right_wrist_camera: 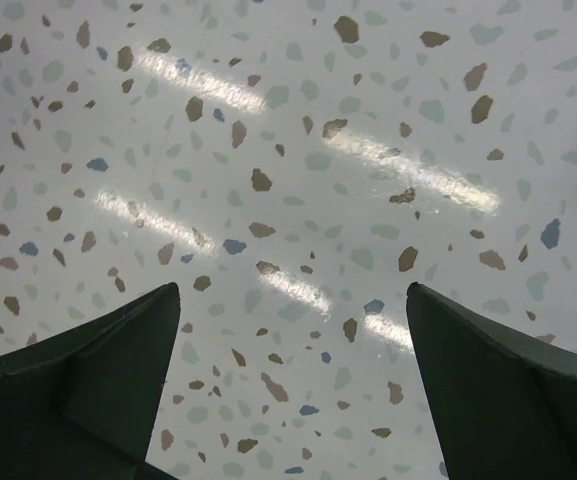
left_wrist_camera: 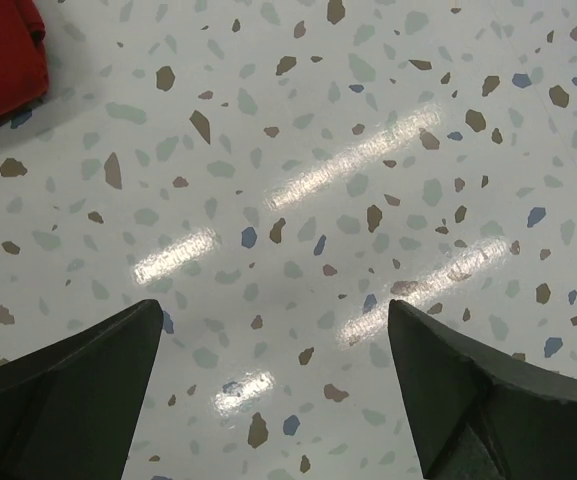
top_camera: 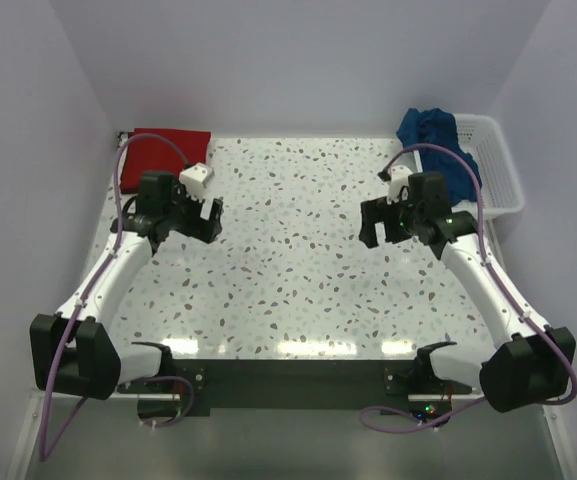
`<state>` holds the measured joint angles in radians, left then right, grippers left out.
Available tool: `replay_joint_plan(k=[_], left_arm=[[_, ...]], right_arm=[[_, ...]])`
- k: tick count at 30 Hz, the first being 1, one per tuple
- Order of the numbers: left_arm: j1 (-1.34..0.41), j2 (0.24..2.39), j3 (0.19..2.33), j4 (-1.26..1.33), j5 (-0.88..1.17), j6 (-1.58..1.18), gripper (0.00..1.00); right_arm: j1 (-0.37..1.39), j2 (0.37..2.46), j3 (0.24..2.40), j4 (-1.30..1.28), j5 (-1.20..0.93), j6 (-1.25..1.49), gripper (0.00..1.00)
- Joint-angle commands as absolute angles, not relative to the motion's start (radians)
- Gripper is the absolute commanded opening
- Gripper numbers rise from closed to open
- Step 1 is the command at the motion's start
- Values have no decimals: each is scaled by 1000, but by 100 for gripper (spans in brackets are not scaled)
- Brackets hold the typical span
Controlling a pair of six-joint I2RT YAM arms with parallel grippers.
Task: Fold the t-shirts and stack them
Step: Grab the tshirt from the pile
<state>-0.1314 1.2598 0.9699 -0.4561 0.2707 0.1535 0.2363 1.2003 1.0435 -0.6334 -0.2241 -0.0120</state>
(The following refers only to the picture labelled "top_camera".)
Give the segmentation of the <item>blue t shirt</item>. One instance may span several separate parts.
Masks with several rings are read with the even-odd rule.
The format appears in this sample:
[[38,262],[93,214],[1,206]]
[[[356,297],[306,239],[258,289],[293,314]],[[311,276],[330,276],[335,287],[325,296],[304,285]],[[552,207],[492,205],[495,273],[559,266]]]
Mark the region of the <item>blue t shirt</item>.
[[[482,187],[477,163],[459,144],[457,123],[452,113],[439,108],[424,111],[409,108],[396,135],[403,147],[424,143],[451,151],[468,165],[479,187]],[[452,155],[432,148],[420,149],[419,155],[424,171],[437,171],[444,176],[453,206],[462,201],[476,201],[476,188],[469,173]]]

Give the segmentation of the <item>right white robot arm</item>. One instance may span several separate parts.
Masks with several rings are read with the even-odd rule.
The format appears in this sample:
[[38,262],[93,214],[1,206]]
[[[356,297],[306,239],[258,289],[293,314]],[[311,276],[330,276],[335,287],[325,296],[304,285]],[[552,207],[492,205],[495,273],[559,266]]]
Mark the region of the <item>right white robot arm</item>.
[[446,341],[419,349],[416,386],[437,392],[448,381],[483,393],[498,412],[563,400],[573,393],[576,340],[554,328],[518,291],[501,268],[479,223],[467,211],[453,211],[444,178],[396,167],[379,173],[384,197],[361,204],[360,240],[378,245],[382,226],[388,243],[415,239],[427,246],[456,277],[488,328],[494,351]]

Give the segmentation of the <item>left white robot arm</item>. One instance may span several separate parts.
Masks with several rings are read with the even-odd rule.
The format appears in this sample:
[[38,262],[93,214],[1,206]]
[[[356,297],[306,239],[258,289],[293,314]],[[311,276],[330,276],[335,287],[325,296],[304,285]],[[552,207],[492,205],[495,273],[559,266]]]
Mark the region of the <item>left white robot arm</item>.
[[118,386],[137,380],[153,392],[173,385],[168,347],[138,341],[119,348],[108,330],[134,278],[171,233],[206,244],[221,233],[223,203],[205,199],[214,176],[204,164],[179,175],[147,171],[141,176],[136,195],[121,203],[102,255],[75,293],[54,314],[39,314],[31,323],[40,390],[105,400]]

